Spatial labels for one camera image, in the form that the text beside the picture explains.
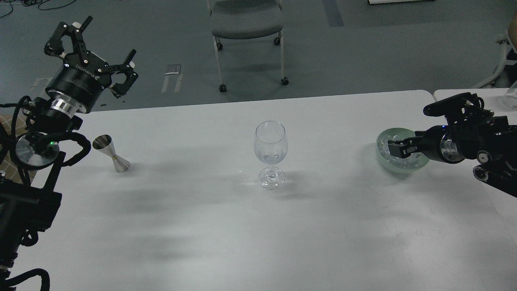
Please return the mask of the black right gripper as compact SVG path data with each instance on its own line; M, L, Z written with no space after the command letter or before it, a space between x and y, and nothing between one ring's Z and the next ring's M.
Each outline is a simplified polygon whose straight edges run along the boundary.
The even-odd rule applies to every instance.
M407 131L388 140L391 156L408 158L413 153L422 153L429 160L458 164L465 160L456 142L452 140L449 127L437 125L426 131Z

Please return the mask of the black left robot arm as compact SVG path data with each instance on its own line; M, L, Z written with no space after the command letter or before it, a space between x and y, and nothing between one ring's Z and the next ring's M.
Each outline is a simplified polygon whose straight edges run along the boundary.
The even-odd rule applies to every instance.
M79 133L83 124L78 114L88 114L104 90L120 98L127 94L138 74L131 50L122 64L110 65L87 50L83 31L92 22L60 22L46 42L44 53L60 58L63 65L48 83L48 98L21 97L13 108L11 130L1 127L1 161L9 157L15 175L1 172L1 289L15 291L17 285L40 277L42 291L50 289L48 271L35 268L11 277L20 246L31 247L39 233L48 230L61 206L62 194L54 190L60 171L71 167L96 149L123 173L130 163L118 156L109 135L89 141Z

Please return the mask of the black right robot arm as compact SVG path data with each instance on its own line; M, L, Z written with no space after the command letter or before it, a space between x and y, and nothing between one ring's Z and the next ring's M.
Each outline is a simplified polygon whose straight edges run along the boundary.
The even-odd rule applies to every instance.
M422 153L430 160L458 164L477 160L474 177L513 197L517 195L517 129L506 116L485 109L475 93L460 93L427 105L426 116L445 117L437 125L415 136L387 142L389 153L407 158Z

